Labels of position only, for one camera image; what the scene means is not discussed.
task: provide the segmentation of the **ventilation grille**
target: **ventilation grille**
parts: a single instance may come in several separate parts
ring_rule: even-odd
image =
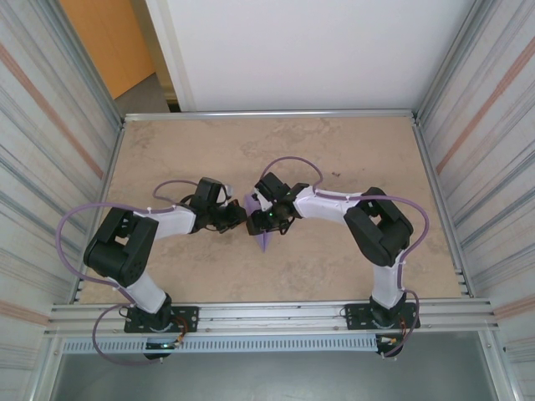
[[[147,338],[101,339],[105,353],[161,353],[146,350]],[[160,338],[151,343],[162,343]],[[303,335],[303,336],[229,336],[190,337],[172,353],[262,353],[298,351],[377,351],[374,334]],[[71,338],[64,346],[65,354],[95,353],[90,338]]]

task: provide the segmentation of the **corrugated metal wall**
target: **corrugated metal wall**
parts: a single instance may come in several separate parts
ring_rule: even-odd
[[[535,2],[496,1],[422,120],[466,267],[535,399]]]
[[[59,263],[60,216],[96,201],[120,129],[37,1],[0,3],[0,399],[22,397],[54,302],[74,278]],[[80,258],[92,215],[64,233]]]

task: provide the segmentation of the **beige tabletop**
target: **beige tabletop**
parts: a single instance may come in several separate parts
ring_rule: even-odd
[[[407,118],[227,119],[137,121],[127,124],[109,201],[165,207],[151,198],[160,182],[208,176],[234,187],[242,203],[264,167],[283,155],[314,162],[326,190],[360,192],[377,186],[421,204],[431,232],[410,255],[404,284],[421,297],[459,297],[435,202]],[[298,161],[273,167],[290,186],[314,183],[316,173]],[[179,200],[190,185],[161,194]],[[417,211],[400,205],[421,233]],[[349,229],[329,221],[298,220],[286,236],[274,234],[262,253],[245,225],[224,234],[200,231],[155,242],[147,265],[174,302],[317,301],[368,298],[373,270]],[[83,303],[121,302],[109,287],[85,283]]]

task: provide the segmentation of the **purple cloth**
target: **purple cloth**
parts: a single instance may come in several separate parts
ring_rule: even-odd
[[[243,205],[245,205],[245,212],[248,216],[250,216],[254,211],[259,211],[261,209],[260,202],[258,200],[254,200],[251,194],[243,196]],[[268,244],[271,241],[272,235],[272,232],[264,232],[263,234],[254,236],[254,239],[257,240],[262,252],[265,252],[268,248]]]

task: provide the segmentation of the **orange door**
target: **orange door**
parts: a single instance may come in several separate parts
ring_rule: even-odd
[[[155,72],[130,0],[60,0],[115,99]]]

